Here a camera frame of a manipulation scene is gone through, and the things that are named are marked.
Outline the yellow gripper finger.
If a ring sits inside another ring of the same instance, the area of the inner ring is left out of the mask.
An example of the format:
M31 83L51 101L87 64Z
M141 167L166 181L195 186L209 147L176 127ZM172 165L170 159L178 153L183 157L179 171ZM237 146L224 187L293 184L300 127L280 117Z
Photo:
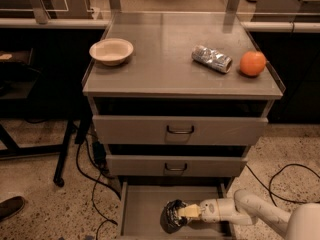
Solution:
M201 210L197 204L192 204L179 208L178 215L180 217L198 218L201 215Z

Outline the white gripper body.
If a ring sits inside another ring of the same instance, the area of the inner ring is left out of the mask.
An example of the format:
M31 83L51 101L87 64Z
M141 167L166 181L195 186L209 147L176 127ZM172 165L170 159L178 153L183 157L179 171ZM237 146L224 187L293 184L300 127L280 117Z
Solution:
M200 203L201 219L207 223L219 221L218 204L216 199L207 199Z

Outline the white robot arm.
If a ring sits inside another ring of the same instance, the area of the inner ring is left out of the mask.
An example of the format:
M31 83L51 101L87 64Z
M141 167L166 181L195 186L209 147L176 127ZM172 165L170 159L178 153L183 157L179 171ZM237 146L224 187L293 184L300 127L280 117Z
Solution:
M284 240L320 240L319 204L303 204L289 213L244 189L232 198L207 199L178 208L174 214L187 221L228 221L241 226L254 225L260 219Z

